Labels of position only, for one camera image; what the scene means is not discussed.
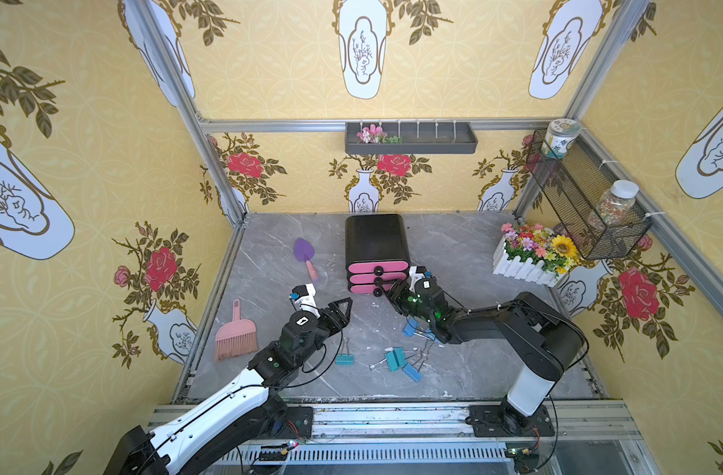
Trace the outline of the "pink drawer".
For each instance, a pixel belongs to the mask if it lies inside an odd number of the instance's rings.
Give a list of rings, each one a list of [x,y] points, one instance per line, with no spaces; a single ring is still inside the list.
[[[374,285],[375,283],[385,283],[395,280],[405,280],[407,275],[404,272],[386,272],[381,275],[374,273],[369,274],[352,274],[350,277],[351,285]]]
[[[348,271],[352,274],[375,274],[404,272],[409,269],[409,263],[402,260],[354,262],[349,265]]]
[[[373,295],[381,297],[393,286],[392,282],[385,282],[381,285],[374,284],[355,284],[350,286],[350,291],[359,295]]]

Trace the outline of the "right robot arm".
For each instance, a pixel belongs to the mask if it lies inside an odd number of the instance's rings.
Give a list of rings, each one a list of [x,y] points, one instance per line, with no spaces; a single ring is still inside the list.
[[[412,284],[397,280],[386,293],[393,309],[425,322],[441,344],[502,338],[524,367],[502,399],[500,417],[507,433],[519,433],[537,416],[541,405],[565,372],[587,348],[582,330],[530,292],[493,307],[469,309],[449,303],[433,276]]]

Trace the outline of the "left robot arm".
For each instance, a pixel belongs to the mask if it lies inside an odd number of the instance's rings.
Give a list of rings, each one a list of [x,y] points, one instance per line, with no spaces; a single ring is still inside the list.
[[[181,417],[149,433],[121,437],[106,474],[199,474],[235,447],[265,435],[285,420],[278,392],[304,363],[351,321],[353,300],[317,308],[300,303],[278,340],[260,350],[238,376]]]

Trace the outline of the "teal binder clip left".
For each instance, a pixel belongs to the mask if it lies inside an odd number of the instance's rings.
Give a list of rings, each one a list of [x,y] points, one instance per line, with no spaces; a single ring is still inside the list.
[[[355,362],[355,356],[350,352],[350,339],[343,338],[339,354],[335,357],[334,363],[337,366],[350,366]]]

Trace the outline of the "teal binder clip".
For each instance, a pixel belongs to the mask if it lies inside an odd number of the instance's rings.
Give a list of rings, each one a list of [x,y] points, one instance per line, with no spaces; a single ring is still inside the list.
[[[350,366],[355,362],[355,356],[350,352],[350,339],[343,338],[339,354],[335,357],[334,363],[337,366]]]
[[[409,361],[415,356],[419,356],[421,354],[420,350],[418,348],[414,348],[414,350],[404,350],[403,348],[393,348],[392,350],[393,356],[395,361],[397,362],[399,367],[404,367],[409,364]]]
[[[378,362],[375,362],[369,366],[369,370],[373,371],[379,368],[382,368],[383,366],[387,367],[389,371],[395,372],[399,370],[399,361],[397,359],[396,353],[391,350],[388,351],[382,360],[379,360]]]

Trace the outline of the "black drawer cabinet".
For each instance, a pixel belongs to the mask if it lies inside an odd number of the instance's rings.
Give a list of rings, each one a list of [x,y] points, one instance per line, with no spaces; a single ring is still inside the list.
[[[345,221],[346,265],[410,261],[403,218],[398,214],[355,215]]]

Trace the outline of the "teal binder clip middle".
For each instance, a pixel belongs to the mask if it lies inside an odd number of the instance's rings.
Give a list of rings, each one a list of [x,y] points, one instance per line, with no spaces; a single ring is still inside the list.
[[[383,366],[387,367],[389,371],[395,372],[399,370],[399,361],[397,359],[396,353],[391,350],[388,351],[382,360],[379,360],[378,362],[375,362],[369,366],[369,370],[373,371],[379,368],[382,368]]]

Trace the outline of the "teal binder clip right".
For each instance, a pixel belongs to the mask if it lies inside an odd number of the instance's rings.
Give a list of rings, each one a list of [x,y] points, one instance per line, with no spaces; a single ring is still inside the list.
[[[392,350],[393,356],[395,361],[397,362],[399,367],[404,367],[409,364],[409,361],[415,356],[419,356],[421,354],[420,350],[418,348],[414,348],[414,350],[404,350],[403,348],[393,348]]]

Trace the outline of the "pink hand broom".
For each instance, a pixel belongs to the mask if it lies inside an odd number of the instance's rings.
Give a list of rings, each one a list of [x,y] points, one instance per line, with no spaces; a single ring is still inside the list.
[[[232,321],[222,326],[215,336],[215,360],[251,354],[259,350],[256,324],[242,317],[242,302],[235,299]]]

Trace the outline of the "purple pink toy shovel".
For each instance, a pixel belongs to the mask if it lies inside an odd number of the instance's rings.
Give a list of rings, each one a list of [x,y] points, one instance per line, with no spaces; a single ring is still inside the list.
[[[312,262],[312,258],[315,255],[314,247],[311,243],[308,243],[306,239],[297,239],[293,246],[293,254],[299,261],[305,263],[309,276],[313,282],[318,282],[320,277],[316,267]]]

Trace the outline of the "flower planter white fence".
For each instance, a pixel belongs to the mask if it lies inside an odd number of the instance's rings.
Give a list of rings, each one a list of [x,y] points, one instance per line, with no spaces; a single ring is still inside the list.
[[[546,287],[555,287],[581,264],[573,240],[543,225],[501,226],[502,238],[493,254],[493,273]]]

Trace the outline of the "small pink flowers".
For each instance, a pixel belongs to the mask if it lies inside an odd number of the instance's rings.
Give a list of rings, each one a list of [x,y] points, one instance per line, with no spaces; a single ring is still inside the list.
[[[391,136],[387,134],[381,126],[371,124],[361,128],[357,133],[357,138],[362,144],[401,144],[400,136]]]

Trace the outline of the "clear jar white lid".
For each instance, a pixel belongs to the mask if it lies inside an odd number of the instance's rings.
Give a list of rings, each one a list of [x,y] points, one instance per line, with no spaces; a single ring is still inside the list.
[[[620,225],[634,206],[639,191],[635,182],[616,180],[589,214],[589,224],[597,230]]]

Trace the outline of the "jar with patterned lid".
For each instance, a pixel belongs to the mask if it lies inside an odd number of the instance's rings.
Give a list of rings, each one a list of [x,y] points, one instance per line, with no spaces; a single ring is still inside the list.
[[[579,136],[581,124],[577,120],[560,118],[553,120],[541,144],[541,154],[547,158],[564,158]]]

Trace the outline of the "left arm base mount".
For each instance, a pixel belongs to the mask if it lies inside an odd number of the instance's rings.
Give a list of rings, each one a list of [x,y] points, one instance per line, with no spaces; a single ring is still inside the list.
[[[288,406],[282,413],[269,413],[265,406],[248,413],[256,424],[256,439],[310,439],[314,409]]]

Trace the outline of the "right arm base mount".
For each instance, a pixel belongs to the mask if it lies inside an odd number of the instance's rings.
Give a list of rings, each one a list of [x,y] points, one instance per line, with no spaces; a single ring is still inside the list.
[[[555,419],[546,406],[531,416],[523,416],[511,406],[470,406],[464,422],[475,437],[553,437],[557,433]]]

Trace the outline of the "grey wall shelf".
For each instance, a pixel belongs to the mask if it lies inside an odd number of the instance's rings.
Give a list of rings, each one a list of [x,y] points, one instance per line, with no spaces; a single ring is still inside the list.
[[[400,136],[401,144],[362,144],[357,133],[371,124],[381,126],[391,136]],[[456,120],[396,120],[345,122],[347,154],[474,154],[478,137],[472,124]]]

